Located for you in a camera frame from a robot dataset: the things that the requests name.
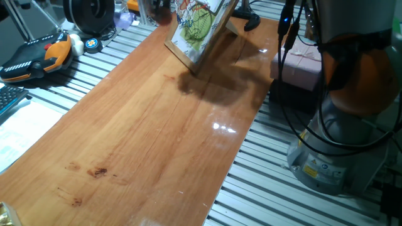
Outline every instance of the wooden board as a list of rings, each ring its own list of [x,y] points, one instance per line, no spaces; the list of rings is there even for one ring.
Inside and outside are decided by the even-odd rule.
[[[214,29],[214,31],[212,32],[212,36],[211,36],[210,40],[207,42],[207,44],[206,44],[202,54],[198,58],[197,62],[194,62],[193,60],[191,60],[188,56],[188,53],[187,54],[184,53],[178,47],[177,43],[172,42],[172,38],[173,38],[174,34],[176,33],[176,30],[178,29],[178,25],[179,25],[177,19],[175,19],[177,16],[175,14],[173,15],[173,21],[170,26],[169,33],[166,36],[165,45],[166,45],[166,47],[168,47],[171,50],[171,52],[174,55],[176,55],[177,58],[179,58],[179,60],[181,62],[184,63],[184,65],[186,65],[195,74],[197,74],[200,71],[202,65],[205,63],[205,59],[208,58],[210,52],[214,48],[217,40],[219,39],[219,35],[222,33],[222,31],[225,30],[225,27],[227,26],[229,18],[231,17],[235,7],[237,6],[237,3],[239,2],[239,0],[227,0],[227,1],[228,1],[227,6],[225,4],[223,4],[223,6],[221,6],[221,7],[226,7],[224,14],[222,16],[222,19],[219,21],[216,28],[211,28],[211,29]],[[233,27],[232,24],[229,23],[227,27],[233,33],[237,34],[237,30]]]
[[[278,46],[276,21],[231,20],[197,77],[157,28],[0,175],[0,202],[24,226],[202,225]]]

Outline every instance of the black keyboard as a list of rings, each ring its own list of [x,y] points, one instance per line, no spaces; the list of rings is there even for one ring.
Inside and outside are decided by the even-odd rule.
[[[0,117],[16,106],[27,95],[28,91],[25,89],[8,86],[0,88]]]

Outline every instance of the orange object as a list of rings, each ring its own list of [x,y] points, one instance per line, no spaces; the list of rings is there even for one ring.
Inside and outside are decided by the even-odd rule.
[[[348,37],[350,35],[340,36],[333,41]],[[327,52],[322,56],[326,81],[330,81],[339,63]],[[369,116],[385,110],[400,88],[386,52],[374,49],[361,54],[343,89],[329,93],[340,110],[355,116]]]
[[[62,67],[62,64],[66,59],[66,57],[68,56],[70,49],[71,49],[71,39],[69,35],[67,35],[67,41],[56,42],[55,44],[50,46],[49,49],[47,49],[46,51],[45,60],[50,59],[52,57],[57,58],[57,60],[55,64],[44,68],[45,71],[52,72]]]
[[[26,74],[26,75],[21,75],[21,76],[15,77],[15,78],[2,78],[1,80],[3,82],[19,82],[19,81],[29,78],[30,76],[31,76],[31,74]]]
[[[130,10],[139,11],[137,0],[128,0],[127,7]]]

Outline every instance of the metal slat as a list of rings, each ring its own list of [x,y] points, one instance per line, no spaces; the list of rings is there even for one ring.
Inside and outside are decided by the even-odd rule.
[[[272,212],[268,209],[260,207],[250,201],[240,198],[225,190],[221,190],[216,198],[216,201],[231,207],[234,210],[245,213],[246,215],[259,220],[266,225],[272,226],[302,226],[302,224],[294,222],[280,214]]]
[[[237,193],[252,196],[255,201],[262,202],[264,205],[286,213],[287,215],[297,217],[304,222],[312,223],[316,220],[318,222],[324,223],[316,222],[314,223],[314,225],[344,225],[343,223],[340,223],[307,208],[300,208],[300,206],[298,206],[297,204],[289,202],[276,195],[270,194],[231,177],[227,177],[225,179],[224,185],[222,186]]]
[[[300,208],[306,208],[320,213],[322,215],[331,216],[332,219],[341,223],[350,222],[355,225],[376,225],[377,221],[360,213],[353,212],[351,209],[341,207],[330,201],[317,198],[314,195],[305,193],[297,188],[288,186],[279,181],[259,175],[253,171],[232,165],[229,174],[248,181],[253,185],[257,185],[270,193],[274,193],[282,198],[286,197],[289,202],[296,203]]]
[[[52,74],[51,77],[49,77],[49,79],[54,79],[54,82],[64,83],[67,87],[78,90],[85,94],[87,94],[92,88],[94,88],[93,85],[89,85],[85,82],[81,82],[77,79],[68,77],[63,74],[57,74],[57,73]]]
[[[117,43],[117,42],[115,42],[115,41],[111,41],[111,42],[109,43],[108,47],[114,48],[114,49],[116,49],[116,50],[119,50],[119,51],[122,51],[122,52],[125,52],[125,53],[131,53],[131,52],[134,51],[134,49],[135,49],[135,48],[133,48],[133,47],[128,47],[128,46],[126,46],[126,45]]]
[[[291,173],[288,169],[283,169],[279,166],[264,162],[260,159],[248,156],[244,153],[239,153],[235,158],[235,162],[241,163],[255,171],[267,174],[277,181],[284,181],[288,185],[299,189],[301,192],[312,194],[317,198],[328,199],[331,202],[337,202],[338,205],[345,205],[347,208],[353,209],[354,211],[362,212],[364,215],[370,217],[379,216],[379,205],[368,202],[367,200],[363,200],[358,197],[342,198],[339,196],[326,195],[315,190],[311,190],[298,179],[296,179],[293,173]]]
[[[84,72],[79,72],[79,71],[71,69],[71,68],[69,68],[67,70],[60,70],[59,73],[62,75],[68,76],[70,78],[74,78],[76,80],[85,82],[85,83],[91,85],[92,88],[101,81],[99,78],[97,78],[93,75],[89,75]]]
[[[114,65],[111,65],[110,63],[102,62],[100,60],[96,60],[91,57],[87,57],[85,55],[78,56],[74,60],[91,65],[92,67],[95,68],[103,69],[107,72],[110,72],[114,68]]]
[[[140,42],[138,42],[138,41],[133,41],[133,40],[130,40],[130,39],[125,38],[123,36],[117,36],[115,39],[113,39],[113,41],[116,41],[116,42],[118,42],[120,44],[124,44],[124,45],[127,45],[127,46],[131,46],[133,48],[136,48],[140,44]]]
[[[264,125],[269,125],[271,127],[275,127],[292,134],[292,130],[289,128],[289,124],[280,117],[272,117],[267,114],[262,114],[258,112],[254,120],[261,122]],[[293,127],[296,129],[297,133],[301,133],[304,130],[304,127],[299,123],[293,124]]]
[[[266,139],[265,137],[262,139],[259,139],[259,138],[256,138],[255,136],[246,135],[246,141],[249,143],[261,146],[265,149],[275,151],[284,156],[286,156],[286,154],[287,154],[287,149],[280,148],[280,147],[274,145],[273,143],[269,142],[268,139]]]
[[[216,212],[215,210],[211,210],[211,211],[210,211],[209,217],[211,217],[212,219],[214,219],[214,220],[216,220],[216,221],[222,222],[222,223],[224,223],[225,225],[231,225],[231,226],[247,226],[247,225],[244,225],[244,224],[242,224],[242,223],[240,223],[240,222],[237,222],[237,221],[231,219],[230,217],[226,217],[225,215],[223,215],[223,214],[221,214],[221,213],[218,213],[218,212]]]
[[[205,225],[210,225],[210,226],[224,226],[224,225],[222,225],[222,224],[220,224],[220,223],[218,223],[218,222],[215,222],[215,221],[212,221],[212,220],[209,220],[209,219],[207,219],[207,220],[205,221]]]
[[[84,96],[83,93],[75,91],[75,90],[67,88],[67,87],[63,87],[63,86],[55,87],[54,83],[51,83],[45,79],[42,79],[40,81],[31,80],[31,81],[28,81],[28,83],[35,85],[41,89],[48,90],[53,93],[59,94],[59,96],[61,98],[67,98],[67,99],[70,99],[75,102],[78,102]]]
[[[129,38],[130,40],[137,41],[138,43],[141,43],[146,38],[146,36],[139,35],[139,34],[136,34],[136,33],[133,33],[133,32],[129,32],[129,31],[122,31],[122,32],[119,33],[119,36]]]
[[[136,33],[145,37],[148,37],[152,33],[152,31],[147,31],[141,28],[138,28],[137,26],[130,26],[127,30],[124,31],[130,31],[132,33]]]
[[[286,161],[286,156],[283,156],[283,155],[278,154],[273,151],[270,151],[269,153],[262,153],[262,152],[254,150],[254,149],[247,148],[243,145],[240,147],[239,151],[249,154],[251,156],[254,156],[256,158],[263,159],[264,161],[267,161],[272,164],[276,164],[281,167],[285,167],[285,168],[288,167],[288,162]]]
[[[150,32],[154,31],[157,28],[157,26],[147,26],[147,25],[143,25],[143,24],[139,24],[137,26],[131,25],[130,27],[135,27],[135,28],[145,30],[145,31],[150,31]]]
[[[271,139],[270,137],[258,134],[258,133],[254,132],[254,131],[249,131],[247,133],[247,136],[255,137],[256,139],[264,141],[266,143],[264,146],[266,146],[268,149],[278,151],[280,153],[283,153],[284,155],[286,155],[286,153],[288,151],[288,148],[289,148],[289,144],[285,144],[285,143],[283,143],[281,141]]]
[[[258,190],[245,183],[241,183],[240,181],[236,181],[233,178],[228,178],[228,180],[223,183],[222,187],[247,197],[248,199],[252,200],[256,205],[264,205],[265,208],[271,208],[281,212],[281,214],[283,215],[296,218],[299,220],[299,223],[302,223],[303,225],[334,225],[335,223],[339,224],[339,222],[336,222],[335,220],[323,217],[307,209],[298,209],[297,211],[291,209],[290,207],[295,207],[294,204],[290,202],[283,203],[282,200],[275,197],[274,195]]]
[[[285,132],[277,128],[269,127],[258,121],[254,121],[251,124],[250,130],[258,132],[259,134],[265,134],[267,137],[271,139],[287,144],[290,144],[290,141],[294,140],[295,138],[294,134],[290,134],[289,132]]]
[[[223,207],[222,205],[219,204],[213,204],[211,210],[216,211],[218,213],[223,214],[223,216],[229,217],[237,222],[240,222],[244,225],[252,225],[252,226],[263,226],[260,223],[255,222],[254,220],[251,220],[250,218],[245,217],[244,215],[238,214],[232,210],[229,210],[226,207]]]
[[[122,59],[116,58],[116,57],[114,57],[114,56],[110,56],[110,55],[103,54],[102,52],[100,52],[100,53],[93,53],[93,54],[91,54],[91,53],[84,53],[84,56],[91,57],[91,58],[95,58],[95,59],[97,59],[97,60],[101,60],[101,61],[103,61],[103,62],[110,63],[110,64],[112,64],[112,65],[114,65],[114,66],[117,66],[119,63],[122,62]]]
[[[72,100],[68,100],[66,98],[63,98],[63,97],[61,97],[57,94],[54,94],[52,92],[49,92],[47,90],[43,90],[40,88],[35,88],[35,89],[25,88],[25,89],[30,91],[30,95],[32,97],[36,97],[36,98],[45,100],[55,106],[65,109],[65,110],[70,110],[76,104],[76,102],[74,102]]]
[[[117,58],[120,58],[120,59],[125,59],[128,56],[128,53],[124,53],[124,52],[121,52],[119,50],[115,50],[115,49],[112,49],[112,48],[109,48],[109,47],[103,48],[102,53],[106,54],[106,55],[113,56],[113,57],[117,57]]]
[[[262,0],[261,2],[255,2],[252,3],[251,5],[255,5],[255,6],[259,6],[259,5],[263,5],[267,8],[271,8],[271,9],[278,9],[278,10],[282,10],[283,6],[285,5],[284,3],[279,3],[278,1],[272,1],[272,0]],[[298,4],[296,4],[294,6],[295,11],[299,11],[300,6]]]
[[[83,63],[78,63],[78,62],[72,62],[70,65],[70,68],[76,69],[81,72],[85,72],[85,73],[87,73],[89,75],[93,75],[94,77],[97,77],[97,78],[104,78],[108,74],[108,72],[106,72],[104,70],[94,68],[89,65],[85,65]]]
[[[51,76],[45,77],[45,79],[47,79],[47,80],[49,80],[49,81],[51,81],[53,83],[59,83],[60,85],[64,85],[64,86],[66,86],[68,88],[74,89],[74,90],[76,90],[78,92],[81,92],[83,94],[87,94],[90,91],[89,89],[83,88],[83,87],[81,87],[79,85],[76,85],[73,82],[71,82],[71,81],[73,81],[73,79],[68,80],[67,77],[64,77],[62,75],[51,75]]]

